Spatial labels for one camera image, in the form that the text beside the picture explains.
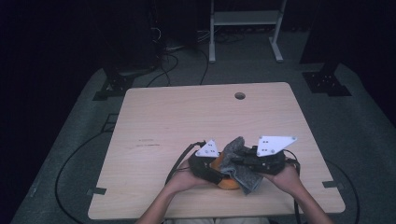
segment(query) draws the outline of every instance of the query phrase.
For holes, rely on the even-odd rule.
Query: person's right hand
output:
[[[273,182],[279,189],[287,192],[291,196],[295,195],[301,188],[304,189],[303,183],[297,174],[296,168],[294,165],[288,163],[279,174],[263,174],[263,176]]]

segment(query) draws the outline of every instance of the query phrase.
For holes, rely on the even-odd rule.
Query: gray cloth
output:
[[[262,175],[252,172],[248,167],[235,164],[231,161],[232,158],[241,158],[241,152],[247,150],[249,150],[249,148],[245,147],[244,138],[235,138],[222,151],[222,153],[224,153],[224,159],[219,166],[219,169],[223,174],[229,175],[231,178],[236,180],[246,195],[255,190],[263,179]]]

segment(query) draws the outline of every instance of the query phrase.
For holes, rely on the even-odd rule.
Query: floor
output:
[[[311,92],[302,73],[318,71],[322,64],[299,64],[309,32],[280,33],[283,63],[275,61],[268,42],[271,34],[230,35],[238,41],[217,44],[215,63],[207,63],[207,43],[171,52],[163,56],[168,78],[160,76],[163,70],[158,68],[138,77],[132,88],[288,82],[346,204],[345,212],[331,214],[331,218],[336,223],[356,223],[357,219],[359,223],[393,223],[394,126],[359,77],[342,64],[335,75],[351,96]],[[177,47],[177,43],[168,47]],[[93,100],[105,80],[102,69],[92,74],[12,223],[134,223],[87,216],[123,100]],[[293,215],[271,219],[295,222]]]

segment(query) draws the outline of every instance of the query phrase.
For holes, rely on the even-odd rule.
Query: black cable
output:
[[[205,145],[204,142],[196,142],[194,144],[190,144],[184,151],[183,153],[178,157],[177,161],[175,162],[175,165],[172,167],[171,171],[169,172],[168,177],[166,177],[165,180],[165,185],[168,183],[168,181],[172,178],[173,174],[177,171],[177,167],[181,164],[183,159],[189,154],[189,152],[196,146],[203,147]]]
[[[67,158],[67,160],[64,162],[64,164],[62,165],[61,170],[59,171],[58,175],[56,176],[56,180],[55,180],[55,199],[57,204],[59,205],[59,207],[61,208],[61,210],[69,217],[71,218],[73,221],[77,222],[78,224],[83,224],[82,221],[78,220],[76,217],[73,217],[69,212],[67,212],[67,210],[64,208],[64,206],[61,203],[61,200],[59,198],[59,193],[58,193],[58,184],[59,184],[59,179],[61,177],[61,174],[64,170],[64,167],[67,165],[67,163],[69,163],[70,159],[72,159],[72,157],[78,152],[80,151],[83,147],[85,147],[88,143],[90,143],[93,139],[97,138],[98,136],[100,136],[102,133],[108,133],[110,130],[113,130],[114,127],[110,127],[108,129],[102,130],[101,132],[99,132],[98,134],[94,135],[93,137],[89,138],[87,141],[85,141],[83,144],[81,144],[78,148],[76,148],[73,153]]]
[[[209,59],[207,58],[207,55],[204,53],[203,50],[201,50],[201,49],[198,49],[198,50],[201,51],[202,54],[204,54],[205,60],[206,60],[205,71],[204,71],[204,74],[202,75],[201,81],[199,83],[199,85],[201,86],[204,83],[204,79],[205,79],[205,76],[206,76],[206,73],[207,73],[207,69],[209,68]]]
[[[172,85],[171,85],[171,78],[169,77],[168,72],[165,71],[165,69],[163,69],[163,64],[162,64],[162,63],[160,63],[160,66],[161,66],[161,70],[163,70],[163,72],[164,72],[165,75],[166,75],[166,79],[168,79],[168,86],[172,86]]]
[[[148,85],[146,86],[146,88],[147,87],[149,87],[150,85],[151,85],[151,83],[153,83],[157,78],[159,78],[159,77],[161,77],[161,76],[163,76],[163,75],[167,75],[168,76],[168,72],[170,72],[170,71],[172,71],[172,70],[174,70],[176,67],[177,67],[177,65],[178,65],[178,58],[175,56],[175,55],[172,55],[172,54],[166,54],[167,56],[170,56],[170,57],[173,57],[175,60],[176,60],[176,63],[175,63],[175,65],[173,66],[173,67],[171,67],[169,70],[167,70],[167,71],[164,71],[163,73],[161,73],[161,74],[159,74],[158,76],[156,76],[155,78],[153,78],[149,83],[148,83]]]
[[[356,191],[355,186],[352,183],[352,180],[349,178],[349,176],[347,175],[347,173],[345,173],[345,171],[343,169],[341,169],[338,165],[336,165],[334,162],[329,161],[324,159],[327,163],[331,164],[332,166],[334,166],[335,168],[338,169],[338,171],[340,171],[344,177],[346,178],[346,180],[349,182],[350,187],[352,187],[352,191],[355,195],[355,200],[356,200],[356,216],[355,216],[355,224],[358,224],[360,221],[360,216],[361,216],[361,201],[359,199],[358,196],[358,192]]]

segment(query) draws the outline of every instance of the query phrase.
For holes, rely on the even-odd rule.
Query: hand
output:
[[[192,189],[195,186],[207,185],[210,182],[196,177],[189,168],[189,162],[183,161],[177,168],[177,171],[166,184],[173,192],[181,192],[184,190]]]
[[[263,176],[273,182],[279,189],[287,192],[291,196],[295,195],[301,188],[304,189],[296,168],[294,165],[288,163],[279,174]]]

